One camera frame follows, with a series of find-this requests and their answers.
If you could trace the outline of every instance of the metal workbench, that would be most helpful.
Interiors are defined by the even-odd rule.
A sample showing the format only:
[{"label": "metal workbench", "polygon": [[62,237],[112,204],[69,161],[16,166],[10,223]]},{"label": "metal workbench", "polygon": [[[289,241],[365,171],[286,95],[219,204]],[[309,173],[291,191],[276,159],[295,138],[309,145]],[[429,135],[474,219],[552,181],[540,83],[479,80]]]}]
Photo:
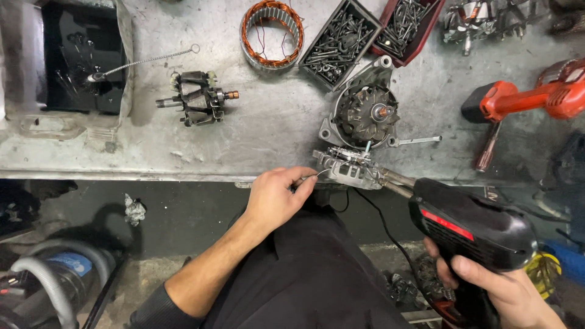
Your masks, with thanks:
[{"label": "metal workbench", "polygon": [[[195,42],[201,52],[136,66],[133,108],[113,143],[94,142],[87,133],[59,142],[0,131],[0,177],[246,182],[277,166],[315,166],[312,151],[327,147],[317,133],[337,95],[326,94],[297,68],[266,76],[248,65],[240,49],[239,25],[256,0],[123,2],[133,17],[136,60],[187,49]],[[375,16],[386,4],[361,2]],[[303,50],[337,4],[292,0],[304,18]],[[266,43],[278,44],[272,54],[281,51],[282,35],[267,33]],[[456,184],[538,181],[566,134],[585,126],[583,116],[560,122],[540,110],[510,115],[492,169],[477,174],[472,163],[483,148],[488,125],[465,122],[459,107],[476,87],[497,80],[513,81],[520,90],[531,88],[547,66],[585,54],[585,43],[578,39],[555,40],[543,28],[529,26],[523,40],[476,42],[471,56],[462,57],[459,45],[443,44],[435,26],[418,57],[394,71],[391,89],[400,102],[398,137],[442,135],[443,141],[374,150],[374,160],[407,176]],[[354,72],[372,58],[364,58]],[[173,95],[168,90],[173,71],[192,70],[214,70],[218,87],[240,92],[239,100],[227,104],[223,122],[186,128],[179,123],[182,112],[154,106],[156,99]]]}]

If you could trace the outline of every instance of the vacuum hose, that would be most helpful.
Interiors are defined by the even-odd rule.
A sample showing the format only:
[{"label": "vacuum hose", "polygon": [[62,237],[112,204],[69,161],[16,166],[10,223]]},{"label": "vacuum hose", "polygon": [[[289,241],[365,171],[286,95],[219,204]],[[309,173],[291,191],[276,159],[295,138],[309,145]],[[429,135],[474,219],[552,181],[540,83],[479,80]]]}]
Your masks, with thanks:
[{"label": "vacuum hose", "polygon": [[77,329],[77,318],[73,312],[73,307],[59,284],[58,278],[53,274],[50,267],[44,261],[28,256],[20,258],[12,264],[10,270],[21,272],[24,270],[32,273],[43,285],[47,292],[63,329]]},{"label": "vacuum hose", "polygon": [[87,257],[95,265],[95,268],[98,271],[100,287],[103,288],[105,286],[113,268],[110,267],[108,258],[104,255],[104,253],[85,242],[65,239],[52,239],[37,244],[24,256],[34,256],[39,252],[49,248],[66,248],[72,251],[76,251]]}]

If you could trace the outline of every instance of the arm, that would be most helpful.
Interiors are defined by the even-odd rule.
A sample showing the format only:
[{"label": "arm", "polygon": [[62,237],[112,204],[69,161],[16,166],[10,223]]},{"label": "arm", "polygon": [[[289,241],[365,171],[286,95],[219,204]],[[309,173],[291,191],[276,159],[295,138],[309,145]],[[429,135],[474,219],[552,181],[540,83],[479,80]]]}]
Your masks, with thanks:
[{"label": "arm", "polygon": [[[153,328],[150,322],[160,317],[168,317],[168,327],[197,326],[239,262],[302,207],[317,181],[317,177],[312,176],[315,174],[316,171],[307,167],[293,167],[276,168],[258,176],[252,184],[244,214],[209,249],[164,283],[163,291],[158,294],[166,294],[167,301],[158,301],[160,298],[153,301],[151,297],[130,318],[131,326]],[[294,194],[287,190],[290,185],[297,187]],[[175,308],[173,315],[178,312],[194,322],[185,326],[171,325],[174,319],[164,314],[162,304],[171,304],[170,307]]]},{"label": "arm", "polygon": [[[440,257],[439,248],[428,237],[424,243],[429,254],[437,259],[437,273],[445,287],[456,289],[458,282]],[[566,329],[524,270],[496,274],[463,256],[453,257],[451,267],[463,280],[487,290],[503,329]]]}]

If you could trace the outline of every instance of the blue object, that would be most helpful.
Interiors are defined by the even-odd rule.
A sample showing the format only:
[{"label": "blue object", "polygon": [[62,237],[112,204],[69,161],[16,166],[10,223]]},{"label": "blue object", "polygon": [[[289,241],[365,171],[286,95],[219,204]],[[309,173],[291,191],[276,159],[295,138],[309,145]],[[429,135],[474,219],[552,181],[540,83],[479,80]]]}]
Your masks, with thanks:
[{"label": "blue object", "polygon": [[63,263],[66,267],[77,272],[77,275],[79,276],[84,276],[92,267],[92,263],[89,259],[73,252],[58,253],[49,258],[48,261]]},{"label": "blue object", "polygon": [[578,246],[547,240],[543,249],[557,257],[563,276],[585,286],[585,256],[579,254]]}]

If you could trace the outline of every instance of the crumpled paper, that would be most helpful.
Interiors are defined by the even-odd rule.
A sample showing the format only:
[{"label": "crumpled paper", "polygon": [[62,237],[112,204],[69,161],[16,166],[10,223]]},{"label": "crumpled paper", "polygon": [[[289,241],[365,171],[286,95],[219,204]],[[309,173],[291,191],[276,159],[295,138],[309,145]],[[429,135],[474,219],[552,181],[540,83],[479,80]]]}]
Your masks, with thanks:
[{"label": "crumpled paper", "polygon": [[144,214],[146,213],[144,205],[140,201],[133,200],[128,194],[126,194],[124,203],[126,204],[124,220],[132,226],[137,226],[140,221],[144,220]]}]

